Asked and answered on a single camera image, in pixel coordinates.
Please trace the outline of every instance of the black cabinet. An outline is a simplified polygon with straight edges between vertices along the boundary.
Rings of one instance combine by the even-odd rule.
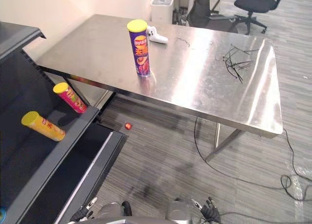
[[[0,22],[0,206],[4,224],[66,223],[91,199],[122,147],[123,135],[94,122],[99,110],[78,114],[22,50],[43,36],[38,28]],[[29,111],[66,131],[55,142],[21,124]]]

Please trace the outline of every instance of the purple chip can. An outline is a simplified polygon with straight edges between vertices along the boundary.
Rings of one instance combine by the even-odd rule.
[[[147,22],[142,19],[135,19],[127,24],[130,34],[132,51],[136,64],[136,73],[140,76],[150,74],[150,62],[147,44]]]

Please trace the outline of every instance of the table leg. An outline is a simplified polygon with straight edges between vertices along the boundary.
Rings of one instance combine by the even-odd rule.
[[[220,135],[220,126],[221,124],[216,123],[216,127],[215,127],[215,136],[214,136],[214,150],[216,150],[216,148],[219,145],[219,135]]]
[[[214,136],[214,150],[212,153],[210,153],[206,157],[206,161],[210,161],[213,159],[214,156],[216,156],[219,152],[221,152],[225,147],[228,146],[229,143],[231,143],[234,139],[241,136],[244,133],[244,131],[236,129],[231,133],[231,135],[228,136],[221,144],[219,144],[219,135],[220,135],[220,124],[216,124],[215,128],[215,136]]]

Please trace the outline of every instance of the white wall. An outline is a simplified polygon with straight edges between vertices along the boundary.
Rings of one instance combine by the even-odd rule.
[[[96,14],[151,20],[152,0],[98,0]]]
[[[37,39],[25,50],[37,59],[92,14],[74,0],[0,0],[0,19],[40,28],[47,39]]]
[[[0,19],[40,28],[26,52],[36,60],[93,14],[150,20],[151,0],[0,0]]]

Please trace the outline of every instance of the white game controller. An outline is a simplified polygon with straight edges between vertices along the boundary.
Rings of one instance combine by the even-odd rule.
[[[156,28],[153,26],[147,26],[147,36],[149,40],[158,42],[158,43],[167,44],[169,41],[168,38],[159,35],[157,33]]]

